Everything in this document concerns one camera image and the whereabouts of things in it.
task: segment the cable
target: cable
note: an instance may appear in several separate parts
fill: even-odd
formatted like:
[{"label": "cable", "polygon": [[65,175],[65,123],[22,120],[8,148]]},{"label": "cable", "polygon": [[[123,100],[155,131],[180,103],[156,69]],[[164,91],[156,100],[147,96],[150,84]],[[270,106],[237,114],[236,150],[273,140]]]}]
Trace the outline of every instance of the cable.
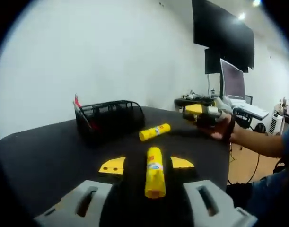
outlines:
[{"label": "cable", "polygon": [[230,156],[231,156],[231,158],[232,158],[233,160],[231,160],[229,163],[231,163],[231,162],[233,162],[233,161],[236,161],[236,159],[233,157],[233,154],[232,154],[231,151],[230,151]]},{"label": "cable", "polygon": [[207,93],[208,93],[208,95],[209,95],[209,97],[210,97],[210,75],[209,75],[209,74],[207,74],[207,83],[208,83]]},{"label": "cable", "polygon": [[258,154],[258,161],[257,161],[256,169],[254,169],[254,173],[253,173],[252,177],[248,180],[247,183],[249,183],[252,180],[252,178],[254,177],[254,175],[257,171],[258,165],[259,165],[259,161],[260,161],[260,154]]},{"label": "cable", "polygon": [[253,175],[251,176],[251,178],[250,178],[250,179],[248,180],[248,182],[246,182],[246,183],[249,183],[249,182],[252,180],[252,178],[254,177],[254,175],[255,175],[255,173],[256,173],[256,171],[257,171],[258,165],[259,165],[259,161],[260,161],[260,154],[258,154],[258,161],[257,161],[256,169],[254,169]]}]

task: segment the glue stick label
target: glue stick label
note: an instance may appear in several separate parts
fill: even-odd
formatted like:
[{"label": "glue stick label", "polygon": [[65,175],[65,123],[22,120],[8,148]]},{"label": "glue stick label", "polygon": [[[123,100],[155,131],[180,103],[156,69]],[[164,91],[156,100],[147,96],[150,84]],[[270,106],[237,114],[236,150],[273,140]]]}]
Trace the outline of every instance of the glue stick label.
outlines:
[{"label": "glue stick label", "polygon": [[157,135],[160,135],[159,127],[156,127],[156,128],[155,128],[155,132],[156,132]]},{"label": "glue stick label", "polygon": [[163,166],[158,162],[151,162],[148,164],[148,169],[163,170]]}]

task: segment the glue stick cap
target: glue stick cap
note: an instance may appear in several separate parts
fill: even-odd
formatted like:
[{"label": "glue stick cap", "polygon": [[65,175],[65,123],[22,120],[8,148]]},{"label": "glue stick cap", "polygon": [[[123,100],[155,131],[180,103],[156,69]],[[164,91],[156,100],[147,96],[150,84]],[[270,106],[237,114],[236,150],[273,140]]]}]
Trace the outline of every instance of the glue stick cap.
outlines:
[{"label": "glue stick cap", "polygon": [[139,132],[139,138],[141,141],[145,141],[148,139],[150,132],[148,130],[143,130]]}]

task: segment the hand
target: hand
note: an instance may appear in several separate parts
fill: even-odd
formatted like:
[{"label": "hand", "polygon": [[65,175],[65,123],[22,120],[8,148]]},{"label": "hand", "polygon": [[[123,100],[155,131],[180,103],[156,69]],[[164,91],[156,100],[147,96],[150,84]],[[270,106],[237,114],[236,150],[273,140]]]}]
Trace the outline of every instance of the hand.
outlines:
[{"label": "hand", "polygon": [[[228,125],[231,121],[231,115],[227,113],[223,113],[224,118],[216,124],[215,127],[213,128],[199,128],[202,132],[210,135],[216,140],[221,140],[223,139],[223,135],[226,132]],[[236,123],[235,127],[233,129],[233,132],[230,136],[230,141],[232,141],[236,135],[236,133],[240,130],[240,126]]]}]

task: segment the yellow glue stick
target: yellow glue stick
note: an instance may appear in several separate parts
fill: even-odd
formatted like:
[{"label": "yellow glue stick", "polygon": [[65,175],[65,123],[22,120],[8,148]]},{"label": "yellow glue stick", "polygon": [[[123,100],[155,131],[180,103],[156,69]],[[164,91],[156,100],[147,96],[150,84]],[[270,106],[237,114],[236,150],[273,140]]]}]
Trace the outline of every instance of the yellow glue stick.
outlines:
[{"label": "yellow glue stick", "polygon": [[150,199],[164,197],[166,194],[162,155],[156,147],[151,147],[148,151],[144,194]]},{"label": "yellow glue stick", "polygon": [[154,128],[143,130],[139,132],[139,138],[141,141],[146,141],[160,134],[166,133],[171,130],[169,124],[162,124]]}]

